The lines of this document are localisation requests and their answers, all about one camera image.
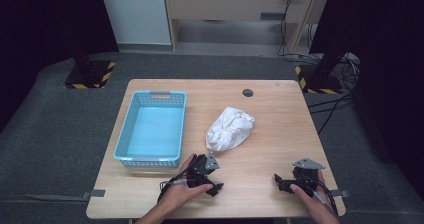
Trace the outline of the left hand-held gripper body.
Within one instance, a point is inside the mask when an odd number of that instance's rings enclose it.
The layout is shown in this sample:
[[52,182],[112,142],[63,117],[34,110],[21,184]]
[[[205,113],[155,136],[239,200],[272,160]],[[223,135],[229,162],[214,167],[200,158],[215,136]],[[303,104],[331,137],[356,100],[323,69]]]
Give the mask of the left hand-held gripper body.
[[190,188],[207,183],[215,186],[215,183],[208,179],[208,175],[219,168],[220,166],[212,151],[208,154],[195,156],[186,171],[187,185]]

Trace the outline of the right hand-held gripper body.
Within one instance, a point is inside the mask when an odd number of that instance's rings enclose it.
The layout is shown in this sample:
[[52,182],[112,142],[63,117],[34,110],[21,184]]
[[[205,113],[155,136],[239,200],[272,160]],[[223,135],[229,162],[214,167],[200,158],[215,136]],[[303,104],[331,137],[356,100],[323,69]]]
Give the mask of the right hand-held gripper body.
[[303,158],[295,161],[292,165],[294,166],[292,172],[293,179],[282,181],[282,183],[286,186],[287,192],[292,193],[290,185],[295,184],[305,193],[314,193],[317,190],[317,187],[321,184],[318,177],[318,171],[324,169],[325,166],[309,158]]

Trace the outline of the white cloth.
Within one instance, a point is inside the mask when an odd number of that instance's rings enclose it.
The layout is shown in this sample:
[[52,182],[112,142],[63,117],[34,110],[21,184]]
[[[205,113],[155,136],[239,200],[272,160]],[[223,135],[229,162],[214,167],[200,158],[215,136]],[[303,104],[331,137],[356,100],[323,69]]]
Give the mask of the white cloth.
[[227,151],[241,145],[249,136],[255,118],[243,110],[227,107],[206,132],[206,147]]

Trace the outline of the light blue plastic basket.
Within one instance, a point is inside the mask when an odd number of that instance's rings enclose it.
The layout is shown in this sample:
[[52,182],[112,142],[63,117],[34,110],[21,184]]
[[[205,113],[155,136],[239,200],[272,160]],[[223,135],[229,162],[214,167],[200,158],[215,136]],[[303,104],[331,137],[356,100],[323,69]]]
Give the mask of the light blue plastic basket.
[[183,91],[135,91],[113,153],[126,167],[179,166],[186,110]]

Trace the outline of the person's right hand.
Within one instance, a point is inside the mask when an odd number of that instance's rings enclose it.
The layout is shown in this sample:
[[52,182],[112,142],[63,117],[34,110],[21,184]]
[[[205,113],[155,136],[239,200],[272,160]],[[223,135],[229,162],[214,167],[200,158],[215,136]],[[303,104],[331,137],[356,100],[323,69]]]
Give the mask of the person's right hand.
[[309,197],[299,186],[295,184],[291,184],[290,188],[293,191],[293,193],[302,201],[310,217],[312,214],[318,213],[318,212],[331,213],[329,209],[319,199],[317,199],[316,197],[314,198]]

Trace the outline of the person's left hand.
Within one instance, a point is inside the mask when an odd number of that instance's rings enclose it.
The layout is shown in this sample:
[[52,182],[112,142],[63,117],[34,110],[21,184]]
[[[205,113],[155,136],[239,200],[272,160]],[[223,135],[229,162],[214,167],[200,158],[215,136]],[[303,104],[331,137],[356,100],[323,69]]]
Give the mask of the person's left hand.
[[193,188],[187,184],[171,185],[156,206],[159,208],[160,214],[169,215],[191,199],[206,193],[212,187],[212,184],[202,184]]

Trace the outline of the black hazard-striped stand base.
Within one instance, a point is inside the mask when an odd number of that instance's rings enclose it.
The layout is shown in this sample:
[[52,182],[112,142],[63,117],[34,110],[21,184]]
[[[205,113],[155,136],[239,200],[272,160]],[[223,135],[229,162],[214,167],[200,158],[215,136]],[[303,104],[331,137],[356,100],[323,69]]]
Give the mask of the black hazard-striped stand base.
[[315,66],[300,65],[295,68],[299,85],[304,93],[342,94],[342,85],[332,74],[321,77],[315,73]]
[[102,88],[109,80],[114,67],[115,63],[108,60],[76,62],[65,80],[65,87],[72,89]]

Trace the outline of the black curtain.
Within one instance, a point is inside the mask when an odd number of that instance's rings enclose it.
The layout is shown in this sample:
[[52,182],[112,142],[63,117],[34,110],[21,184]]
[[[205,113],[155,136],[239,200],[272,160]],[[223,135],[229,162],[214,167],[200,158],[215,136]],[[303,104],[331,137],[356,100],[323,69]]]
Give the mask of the black curtain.
[[353,97],[379,158],[424,200],[424,0],[327,0],[313,53],[359,58]]
[[39,71],[75,61],[72,35],[91,60],[92,54],[118,50],[104,0],[0,0],[0,131]]

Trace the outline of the white panel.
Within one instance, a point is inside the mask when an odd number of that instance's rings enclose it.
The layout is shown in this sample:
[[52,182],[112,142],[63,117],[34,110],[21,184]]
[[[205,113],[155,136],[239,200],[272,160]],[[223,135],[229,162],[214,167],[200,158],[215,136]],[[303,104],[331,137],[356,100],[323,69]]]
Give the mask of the white panel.
[[170,45],[165,0],[104,0],[118,44]]

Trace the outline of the black stand post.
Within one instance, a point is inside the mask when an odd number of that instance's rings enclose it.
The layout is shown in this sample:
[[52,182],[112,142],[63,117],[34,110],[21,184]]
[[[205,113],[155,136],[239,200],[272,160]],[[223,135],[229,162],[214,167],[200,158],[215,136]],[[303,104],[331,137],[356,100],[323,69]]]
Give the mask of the black stand post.
[[72,35],[72,47],[74,59],[77,63],[78,69],[81,73],[89,74],[92,69],[91,59],[75,35]]
[[343,50],[327,50],[313,72],[313,80],[318,82],[329,80],[332,70],[344,55]]

